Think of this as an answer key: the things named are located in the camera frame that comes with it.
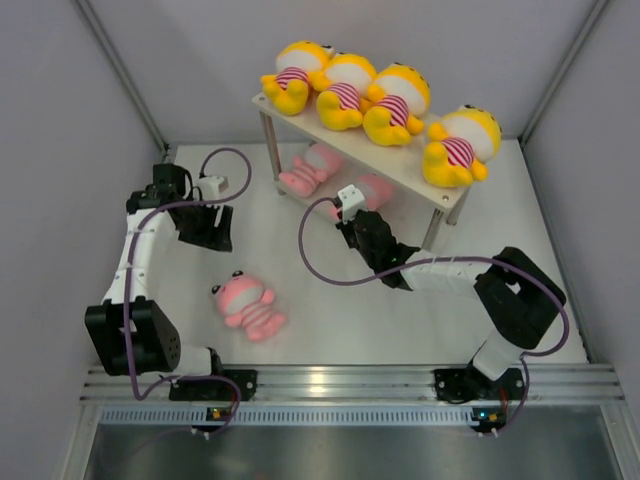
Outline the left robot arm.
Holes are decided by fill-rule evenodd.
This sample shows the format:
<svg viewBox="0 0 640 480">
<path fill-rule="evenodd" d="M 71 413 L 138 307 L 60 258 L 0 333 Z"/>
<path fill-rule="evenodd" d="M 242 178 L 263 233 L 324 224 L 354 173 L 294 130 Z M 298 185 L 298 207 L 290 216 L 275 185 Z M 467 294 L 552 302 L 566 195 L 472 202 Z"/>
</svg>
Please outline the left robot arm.
<svg viewBox="0 0 640 480">
<path fill-rule="evenodd" d="M 112 284 L 84 316 L 101 364 L 110 376 L 192 376 L 194 391 L 215 399 L 226 386 L 218 354 L 211 347 L 185 344 L 156 296 L 162 260 L 172 243 L 231 251 L 233 209 L 202 204 L 194 197 L 188 170 L 157 164 L 152 183 L 127 200 L 126 213 L 126 236 Z"/>
</svg>

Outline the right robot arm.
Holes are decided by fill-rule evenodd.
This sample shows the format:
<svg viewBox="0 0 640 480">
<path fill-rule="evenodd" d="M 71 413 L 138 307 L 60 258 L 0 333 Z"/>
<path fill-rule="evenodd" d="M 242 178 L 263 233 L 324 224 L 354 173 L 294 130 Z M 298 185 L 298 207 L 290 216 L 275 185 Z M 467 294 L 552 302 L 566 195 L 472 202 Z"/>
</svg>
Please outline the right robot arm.
<svg viewBox="0 0 640 480">
<path fill-rule="evenodd" d="M 547 356 L 569 338 L 566 296 L 522 250 L 505 247 L 494 257 L 437 257 L 396 240 L 374 211 L 358 211 L 336 228 L 358 251 L 374 277 L 392 288 L 433 290 L 480 301 L 493 324 L 460 381 L 480 397 L 503 384 L 509 368 L 526 354 Z"/>
</svg>

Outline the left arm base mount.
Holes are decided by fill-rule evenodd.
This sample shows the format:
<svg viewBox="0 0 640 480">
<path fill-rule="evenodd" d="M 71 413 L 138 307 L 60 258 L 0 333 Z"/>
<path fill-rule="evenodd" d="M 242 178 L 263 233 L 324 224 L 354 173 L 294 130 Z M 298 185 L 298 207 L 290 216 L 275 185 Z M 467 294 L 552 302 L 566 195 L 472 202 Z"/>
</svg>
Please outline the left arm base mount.
<svg viewBox="0 0 640 480">
<path fill-rule="evenodd" d="M 169 391 L 169 400 L 177 402 L 196 401 L 248 401 L 257 390 L 258 372 L 253 369 L 226 369 L 223 377 L 235 383 L 240 394 L 233 386 L 219 380 L 177 380 Z"/>
</svg>

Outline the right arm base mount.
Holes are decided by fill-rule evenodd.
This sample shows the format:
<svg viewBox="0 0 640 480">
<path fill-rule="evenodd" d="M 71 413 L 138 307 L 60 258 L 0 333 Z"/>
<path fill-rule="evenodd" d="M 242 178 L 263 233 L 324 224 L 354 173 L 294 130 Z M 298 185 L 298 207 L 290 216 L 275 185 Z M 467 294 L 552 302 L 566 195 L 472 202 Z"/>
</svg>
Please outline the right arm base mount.
<svg viewBox="0 0 640 480">
<path fill-rule="evenodd" d="M 517 368 L 508 368 L 497 380 L 471 366 L 435 369 L 433 375 L 436 398 L 451 404 L 521 400 L 524 394 L 525 381 Z"/>
</svg>

